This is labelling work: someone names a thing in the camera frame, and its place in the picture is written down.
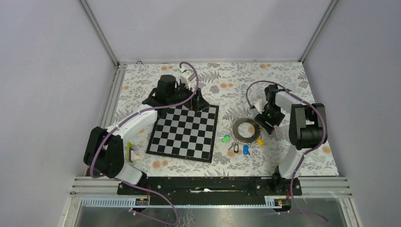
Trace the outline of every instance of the key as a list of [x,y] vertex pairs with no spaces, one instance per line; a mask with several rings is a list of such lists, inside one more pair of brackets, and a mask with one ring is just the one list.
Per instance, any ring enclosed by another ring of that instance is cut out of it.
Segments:
[[234,146],[235,146],[235,142],[233,142],[233,143],[231,144],[230,148],[228,148],[228,149],[230,150],[231,148],[234,148]]

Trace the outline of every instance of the wire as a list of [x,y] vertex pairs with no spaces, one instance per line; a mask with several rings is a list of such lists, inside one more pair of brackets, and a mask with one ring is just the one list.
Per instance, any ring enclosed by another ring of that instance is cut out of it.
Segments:
[[248,98],[248,91],[249,91],[249,89],[251,88],[252,85],[254,85],[254,84],[256,84],[256,83],[262,83],[262,82],[275,84],[275,85],[277,85],[277,86],[283,88],[284,91],[287,92],[287,94],[288,94],[289,96],[295,98],[296,100],[300,101],[301,103],[304,103],[304,104],[308,105],[308,106],[316,113],[317,117],[319,118],[320,122],[322,123],[322,130],[323,130],[322,139],[320,140],[319,144],[317,144],[314,148],[307,150],[307,151],[304,153],[304,155],[301,157],[301,159],[299,160],[299,163],[298,163],[298,165],[296,166],[296,168],[295,168],[295,170],[294,170],[294,172],[293,172],[293,174],[292,174],[292,177],[291,177],[290,194],[291,194],[291,199],[292,199],[292,201],[294,202],[295,206],[298,208],[299,212],[301,212],[301,213],[304,214],[306,217],[308,217],[309,219],[311,219],[311,220],[313,220],[313,221],[315,221],[315,222],[317,222],[317,223],[320,223],[320,224],[323,224],[323,225],[328,225],[328,224],[330,224],[330,222],[329,222],[328,219],[327,219],[326,217],[324,217],[323,215],[318,214],[319,217],[321,217],[321,218],[323,218],[323,219],[325,220],[325,221],[320,221],[320,220],[314,219],[313,217],[311,217],[311,216],[308,215],[308,213],[313,213],[313,212],[302,210],[302,209],[299,207],[298,203],[296,202],[296,200],[295,200],[295,198],[294,198],[293,190],[292,190],[292,187],[293,187],[293,184],[294,184],[295,175],[296,175],[298,169],[301,167],[301,165],[302,165],[302,163],[303,163],[303,161],[304,161],[304,159],[305,159],[305,156],[306,156],[307,154],[309,154],[310,152],[312,152],[312,151],[318,149],[318,148],[324,143],[324,140],[325,140],[325,138],[326,138],[326,124],[324,123],[324,119],[323,119],[322,115],[319,113],[319,111],[317,111],[317,109],[316,109],[312,104],[310,104],[309,102],[307,102],[307,101],[301,99],[300,97],[294,95],[294,94],[291,93],[287,88],[285,88],[283,85],[278,84],[278,83],[276,83],[276,82],[268,81],[268,80],[259,80],[259,81],[253,82],[253,83],[246,89],[245,98],[246,98],[246,101],[248,102],[248,105],[249,105],[250,107],[252,107],[252,104],[251,104],[251,102],[249,101],[249,98]]
[[[182,102],[180,102],[180,103],[177,103],[177,104],[174,104],[174,105],[165,105],[165,106],[151,107],[151,108],[146,108],[146,109],[140,110],[139,112],[135,112],[135,113],[133,113],[131,116],[127,117],[127,118],[126,118],[124,121],[122,121],[120,124],[118,124],[118,127],[115,127],[114,129],[112,129],[112,130],[105,136],[105,138],[102,140],[102,142],[100,143],[100,145],[99,145],[99,147],[97,148],[97,151],[96,151],[96,153],[95,153],[95,155],[94,155],[94,157],[93,157],[92,163],[91,163],[91,165],[90,165],[90,170],[89,170],[90,176],[91,176],[92,178],[99,178],[99,177],[104,176],[103,174],[100,174],[100,175],[97,175],[97,176],[95,176],[95,175],[93,174],[93,170],[94,170],[94,168],[95,168],[95,162],[96,162],[97,157],[99,156],[99,153],[100,153],[101,149],[102,149],[103,146],[105,145],[106,141],[109,139],[109,137],[110,137],[116,130],[118,130],[118,129],[119,129],[120,127],[122,127],[126,122],[128,122],[129,120],[131,120],[133,117],[135,117],[135,116],[138,115],[138,114],[141,114],[141,113],[143,113],[143,112],[145,112],[145,111],[158,110],[158,109],[165,109],[165,108],[171,108],[171,107],[176,107],[176,106],[179,106],[179,105],[183,105],[183,104],[185,104],[186,102],[190,101],[190,100],[192,99],[192,97],[196,94],[196,92],[197,92],[197,90],[198,90],[198,87],[199,87],[199,76],[198,76],[198,73],[197,73],[196,69],[195,69],[190,63],[188,63],[188,62],[186,62],[186,61],[183,61],[183,62],[180,63],[180,68],[182,67],[183,64],[186,64],[186,65],[188,65],[189,67],[191,67],[191,69],[193,70],[193,73],[195,74],[195,77],[196,77],[196,85],[195,85],[195,89],[194,89],[193,93],[192,93],[187,99],[185,99],[184,101],[182,101]],[[167,203],[170,204],[170,206],[173,208],[174,213],[175,213],[175,219],[176,219],[176,220],[175,220],[174,223],[169,223],[169,222],[165,222],[165,221],[163,221],[163,220],[157,219],[157,218],[155,218],[155,217],[152,217],[152,216],[149,216],[149,215],[146,215],[146,214],[138,213],[139,215],[142,215],[142,216],[151,218],[151,219],[153,219],[153,220],[156,220],[156,221],[158,221],[158,222],[160,222],[160,223],[163,223],[163,224],[166,224],[166,225],[177,225],[177,224],[178,224],[179,218],[178,218],[177,209],[176,209],[176,208],[174,207],[174,205],[170,202],[170,200],[167,199],[164,195],[162,195],[162,194],[160,194],[160,193],[158,193],[158,192],[156,192],[156,191],[154,191],[154,190],[150,190],[150,189],[146,189],[146,188],[142,188],[142,187],[133,185],[133,184],[131,184],[131,183],[129,183],[129,182],[126,182],[126,181],[122,181],[122,182],[123,182],[124,184],[126,184],[126,185],[129,185],[129,186],[133,187],[133,188],[136,188],[136,189],[139,189],[139,190],[142,190],[142,191],[146,191],[146,192],[151,192],[151,193],[154,193],[154,194],[156,194],[156,195],[162,197],[162,198],[163,198],[164,200],[166,200]]]

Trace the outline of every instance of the small object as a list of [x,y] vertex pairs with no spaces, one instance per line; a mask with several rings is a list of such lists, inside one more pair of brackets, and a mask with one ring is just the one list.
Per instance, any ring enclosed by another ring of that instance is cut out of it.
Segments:
[[[239,133],[238,128],[242,123],[250,123],[253,126],[253,128],[255,129],[255,132],[251,137],[243,137]],[[257,138],[260,137],[261,127],[254,119],[239,118],[233,123],[233,135],[238,141],[240,141],[242,143],[253,143],[256,141]]]
[[244,145],[244,155],[249,154],[248,148],[249,148],[248,145]]
[[231,146],[228,148],[228,150],[230,150],[230,149],[233,148],[233,147],[235,147],[235,142],[233,142],[233,143],[231,144]]
[[256,142],[258,142],[258,144],[263,147],[264,146],[264,142],[261,139],[257,139]]
[[225,142],[229,141],[230,139],[231,139],[230,136],[227,135],[221,139],[221,142],[225,143]]
[[238,144],[235,144],[234,146],[234,153],[238,153]]

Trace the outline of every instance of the metal strip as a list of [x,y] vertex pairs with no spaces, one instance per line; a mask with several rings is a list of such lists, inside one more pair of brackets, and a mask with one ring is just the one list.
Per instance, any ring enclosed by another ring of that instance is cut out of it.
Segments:
[[[290,60],[186,60],[190,63],[274,63],[274,62],[299,62],[298,59],[290,59]],[[136,64],[138,61],[121,61],[120,64]],[[142,64],[178,64],[182,61],[140,61]]]
[[339,3],[340,0],[331,0],[329,6],[327,7],[326,11],[323,14],[322,19],[320,20],[319,24],[317,25],[311,39],[308,42],[304,52],[302,53],[301,57],[299,58],[299,62],[304,63],[305,59],[307,58],[308,54],[310,53],[313,45],[316,42],[316,39],[319,37],[320,33],[322,32],[324,26],[326,25],[331,13],[334,11],[335,7]]
[[117,67],[117,65],[118,65],[117,57],[115,56],[109,42],[107,41],[105,34],[103,33],[102,29],[100,28],[100,25],[97,22],[88,2],[86,0],[79,0],[79,2],[88,18],[90,24],[92,25],[93,30],[95,31],[97,37],[99,38],[100,43],[106,50],[107,55],[109,56],[110,60],[114,64],[114,66]]

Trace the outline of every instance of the aluminum frame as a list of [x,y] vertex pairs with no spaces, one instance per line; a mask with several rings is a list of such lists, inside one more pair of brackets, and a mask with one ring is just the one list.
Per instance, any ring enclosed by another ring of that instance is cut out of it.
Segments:
[[[361,221],[355,208],[354,199],[349,189],[348,181],[345,177],[299,177],[303,195],[295,196],[295,198],[336,198],[341,204],[341,208],[349,227],[361,227]],[[62,227],[74,227],[79,219],[79,210],[82,207],[82,201],[88,198],[95,198],[97,201],[121,201],[125,199],[146,198],[143,195],[117,195],[119,182],[107,177],[93,179],[91,177],[76,177],[70,191],[68,205],[65,208],[65,220],[61,224]],[[265,196],[266,201],[272,199],[285,198],[283,196]],[[170,206],[150,206],[154,208],[170,208]],[[250,208],[263,209],[272,208],[269,206],[176,206],[177,208]]]

